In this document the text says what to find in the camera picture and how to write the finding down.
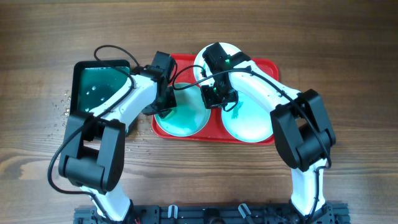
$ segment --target wire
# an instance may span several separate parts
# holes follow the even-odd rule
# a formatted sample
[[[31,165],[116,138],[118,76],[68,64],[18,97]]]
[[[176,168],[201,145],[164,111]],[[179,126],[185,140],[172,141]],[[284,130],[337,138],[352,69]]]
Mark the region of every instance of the wire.
[[[173,76],[173,78],[172,78],[172,87],[173,87],[174,90],[184,90],[184,89],[186,89],[186,88],[190,88],[190,87],[193,87],[193,86],[195,86],[195,85],[201,83],[201,82],[197,82],[197,84],[195,84],[195,85],[192,85],[192,84],[191,84],[191,85],[188,85],[189,87],[187,87],[187,86],[184,86],[184,87],[181,87],[181,88],[175,87],[175,81],[176,81],[177,77],[178,77],[179,75],[181,75],[181,73],[183,73],[184,71],[186,71],[186,70],[188,70],[188,69],[190,69],[190,68],[194,68],[194,67],[201,68],[202,73],[206,74],[206,70],[205,70],[202,66],[200,66],[200,65],[190,65],[190,66],[187,66],[187,67],[183,68],[181,71],[179,71],[177,74],[175,74],[175,75]]]
[[[179,75],[181,75],[181,73],[183,73],[184,71],[188,70],[189,68],[194,68],[194,67],[201,68],[202,75],[203,75],[204,77],[206,77],[206,70],[205,70],[205,68],[203,68],[203,67],[200,66],[200,65],[190,65],[190,66],[187,66],[187,67],[183,68],[181,71],[179,71],[179,72],[176,74],[176,72],[177,72],[177,64],[176,64],[174,76],[173,76],[173,79],[171,79],[172,87],[173,87],[174,90],[184,90],[184,89],[187,89],[187,88],[190,88],[190,87],[193,86],[193,85],[190,85],[189,87],[184,86],[184,87],[182,87],[182,88],[177,88],[177,87],[175,87],[175,81],[176,81],[177,77],[178,77]],[[234,104],[230,109],[226,110],[225,107],[226,107],[227,103],[222,103],[222,104],[223,104],[223,110],[224,110],[225,112],[230,112],[231,110],[233,110],[233,108],[235,108],[236,105],[238,105],[239,95],[238,95],[236,92],[235,92],[235,94],[236,94],[236,99],[237,99],[237,101],[235,102],[235,104]]]
[[[238,103],[239,103],[239,95],[238,95],[237,91],[235,91],[235,95],[236,95],[236,102],[230,109],[226,110],[225,107],[226,107],[227,103],[223,104],[223,110],[225,112],[230,112],[231,110],[233,110],[235,108],[236,105],[238,105]]]
[[[174,71],[174,74],[173,74],[172,77],[169,78],[169,80],[167,80],[167,82],[168,82],[169,84],[173,81],[173,79],[174,79],[174,77],[175,77],[175,74],[177,74],[177,70],[178,70],[178,65],[177,65],[177,63],[175,63],[175,71]]]
[[[119,49],[121,51],[123,51],[124,53],[128,54],[128,56],[130,56],[133,61],[137,64],[137,66],[139,66],[137,60],[127,51],[124,50],[121,47],[118,46],[114,46],[114,45],[102,45],[99,46],[97,49],[95,49],[94,51],[94,58],[99,61],[101,64],[103,64],[106,67],[110,67],[113,68],[119,72],[121,72],[123,75],[127,76],[130,81],[131,81],[131,86],[129,87],[129,89],[127,90],[127,92],[120,97],[116,102],[114,102],[110,107],[108,107],[107,109],[105,109],[102,113],[100,113],[98,116],[94,117],[91,121],[85,123],[84,125],[80,126],[76,131],[74,131],[66,140],[64,140],[64,142],[61,144],[61,146],[57,149],[57,151],[55,152],[54,156],[51,158],[50,164],[49,164],[49,169],[47,171],[47,180],[50,184],[50,186],[56,190],[57,192],[60,192],[62,194],[73,194],[73,195],[89,195],[95,202],[95,204],[97,204],[98,208],[101,210],[101,212],[104,214],[105,218],[107,218],[109,221],[112,221],[112,219],[110,219],[110,217],[108,216],[108,214],[106,213],[104,207],[102,206],[102,204],[100,203],[100,201],[98,200],[98,198],[96,197],[96,195],[94,193],[91,192],[84,192],[84,191],[69,191],[69,190],[63,190],[60,189],[58,186],[55,185],[53,179],[52,179],[52,169],[54,167],[55,161],[57,160],[57,157],[61,154],[61,152],[63,151],[63,149],[67,146],[67,144],[80,132],[84,132],[86,131],[91,125],[93,125],[95,122],[97,122],[102,116],[104,116],[105,114],[109,113],[112,111],[112,109],[118,105],[120,102],[122,102],[123,99],[125,99],[125,97],[127,97],[130,92],[133,91],[134,89],[134,80],[131,78],[130,74],[128,74],[127,72],[121,70],[118,67],[114,67],[112,65],[109,65],[105,62],[103,62],[101,59],[99,59],[97,57],[97,51],[99,51],[100,49],[103,49],[105,47],[112,47],[112,48],[116,48]]]
[[[177,74],[177,76],[180,75],[180,74],[181,74],[183,71],[185,71],[186,69],[192,68],[192,67],[201,67],[202,70],[204,70],[204,68],[203,68],[202,66],[199,66],[199,65],[191,65],[191,66],[188,66],[187,68],[184,68],[183,70],[181,70],[181,71]],[[318,134],[318,131],[315,129],[315,127],[313,126],[312,122],[309,120],[308,116],[304,113],[304,111],[301,109],[301,107],[300,107],[298,104],[296,104],[296,102],[295,102],[288,94],[286,94],[285,91],[281,90],[279,87],[277,87],[275,84],[273,84],[271,81],[269,81],[267,78],[263,77],[262,75],[257,74],[257,73],[254,72],[254,71],[243,70],[243,69],[232,69],[232,70],[226,70],[226,71],[218,72],[218,73],[216,73],[216,74],[212,74],[212,75],[207,76],[206,78],[203,78],[203,79],[201,79],[201,80],[199,80],[199,81],[197,81],[197,82],[195,82],[195,83],[186,85],[186,86],[181,87],[181,88],[176,88],[176,87],[174,86],[175,79],[176,79],[176,77],[175,77],[175,78],[173,79],[172,86],[173,86],[173,89],[174,89],[174,90],[184,90],[184,89],[193,87],[193,86],[195,86],[195,85],[197,85],[197,84],[199,84],[199,83],[201,83],[201,82],[204,82],[204,81],[206,81],[206,80],[208,80],[208,79],[211,79],[211,78],[213,78],[213,77],[215,77],[215,76],[217,76],[217,75],[227,74],[227,73],[229,73],[229,72],[244,72],[244,73],[248,73],[248,74],[254,75],[254,76],[260,78],[261,80],[265,81],[266,83],[268,83],[271,87],[273,87],[273,88],[274,88],[276,91],[278,91],[282,96],[284,96],[286,99],[288,99],[288,100],[290,101],[290,103],[291,103],[291,104],[295,107],[295,109],[298,111],[299,115],[300,115],[303,119],[305,119],[305,120],[307,121],[308,125],[310,126],[310,129],[312,130],[312,132],[314,133],[316,139],[318,140],[319,144],[321,145],[322,150],[323,150],[323,153],[324,153],[324,156],[325,156],[326,159],[327,159],[328,165],[327,165],[327,166],[320,166],[320,167],[317,167],[317,168],[315,169],[315,171],[314,171],[314,173],[315,173],[315,182],[316,182],[316,187],[315,187],[315,198],[314,198],[314,204],[313,204],[313,207],[312,207],[312,209],[311,209],[311,212],[310,212],[310,214],[308,215],[308,218],[306,219],[307,222],[310,222],[310,221],[311,221],[311,218],[313,217],[313,215],[314,215],[314,213],[315,213],[315,210],[316,210],[316,208],[317,208],[317,204],[318,204],[318,201],[319,201],[319,171],[320,171],[321,169],[330,169],[330,168],[331,168],[331,159],[330,159],[330,155],[329,155],[328,151],[326,150],[325,145],[323,144],[323,142],[322,142],[322,140],[321,140],[321,138],[320,138],[320,136],[319,136],[319,134]]]

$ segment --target teal liquid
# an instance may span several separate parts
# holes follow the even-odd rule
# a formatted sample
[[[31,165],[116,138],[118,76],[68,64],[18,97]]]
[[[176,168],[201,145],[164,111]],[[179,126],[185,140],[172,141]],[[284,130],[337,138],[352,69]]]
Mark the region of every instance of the teal liquid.
[[[129,67],[119,67],[129,73]],[[127,76],[113,68],[86,68],[81,71],[77,110],[89,112],[110,99]]]
[[[177,83],[181,88],[187,83]],[[165,118],[155,115],[158,125],[168,134],[187,137],[200,131],[207,123],[211,111],[205,108],[200,88],[193,86],[185,90],[174,91],[177,107]]]

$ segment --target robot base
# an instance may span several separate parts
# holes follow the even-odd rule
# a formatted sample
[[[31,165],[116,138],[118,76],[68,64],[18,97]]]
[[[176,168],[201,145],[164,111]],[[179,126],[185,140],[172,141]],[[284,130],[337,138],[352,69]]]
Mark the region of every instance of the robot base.
[[[237,207],[160,207],[158,205],[134,206],[136,221],[120,222],[133,224],[207,224],[205,213],[209,210],[219,212],[220,218],[226,224],[301,224],[303,221],[289,203],[268,204],[266,206],[248,206],[250,215],[242,214]],[[325,214],[313,223],[316,224],[350,224],[348,205],[327,202],[324,206]],[[177,218],[169,218],[173,213]],[[97,214],[96,207],[76,209],[74,224],[105,224],[103,217]]]

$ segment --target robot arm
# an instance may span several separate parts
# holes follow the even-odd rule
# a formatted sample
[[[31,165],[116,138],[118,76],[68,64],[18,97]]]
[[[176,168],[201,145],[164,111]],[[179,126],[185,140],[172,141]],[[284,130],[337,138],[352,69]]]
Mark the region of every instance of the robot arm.
[[[279,83],[261,71],[250,57],[233,45],[215,43],[209,45],[202,52],[203,54],[200,55],[200,53],[198,57],[203,57],[205,68],[209,68],[212,74],[232,69],[254,72],[284,91],[307,114],[309,122],[315,126],[323,145],[328,154],[330,153],[330,148],[334,145],[336,138],[322,99],[317,92],[309,90],[301,93]],[[325,198],[322,192],[323,170],[319,172],[318,183],[315,171],[318,167],[326,164],[326,155],[308,123],[301,127],[297,126],[295,120],[300,115],[290,100],[282,97],[269,83],[248,72],[229,72],[217,75],[214,77],[214,83],[202,85],[201,90],[207,108],[222,107],[225,103],[238,100],[234,97],[236,96],[235,91],[240,91],[271,114],[276,149],[284,162],[292,168],[291,203],[301,216],[309,215],[314,205],[318,186],[319,201],[313,216],[316,218],[320,213],[317,211],[320,211],[325,204]]]
[[[134,85],[133,91],[110,113],[76,135],[65,146],[58,168],[59,174],[73,185],[93,193],[100,203],[98,205],[92,200],[98,214],[105,217],[104,210],[112,221],[134,223],[132,201],[119,183],[124,165],[125,134],[128,125],[140,112],[164,117],[176,106],[174,91],[168,87],[174,65],[175,60],[169,54],[157,52],[151,65],[133,70],[134,83],[128,78],[122,88],[103,104],[89,113],[74,112],[68,119],[64,139],[118,101]],[[84,146],[83,140],[92,141],[94,138],[101,140],[99,151]]]

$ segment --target wood grain surface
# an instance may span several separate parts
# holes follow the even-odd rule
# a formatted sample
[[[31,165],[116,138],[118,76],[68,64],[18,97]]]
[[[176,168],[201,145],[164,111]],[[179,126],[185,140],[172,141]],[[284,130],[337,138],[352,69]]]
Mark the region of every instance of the wood grain surface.
[[[46,179],[74,64],[103,44],[147,64],[157,50],[197,54],[217,41],[271,59],[282,83],[321,94],[337,136],[325,197],[348,203],[353,223],[398,223],[397,15],[396,1],[3,1],[0,223],[71,223],[74,208],[91,205]],[[289,200],[290,169],[274,145],[164,140],[150,117],[139,119],[121,180],[136,205]]]

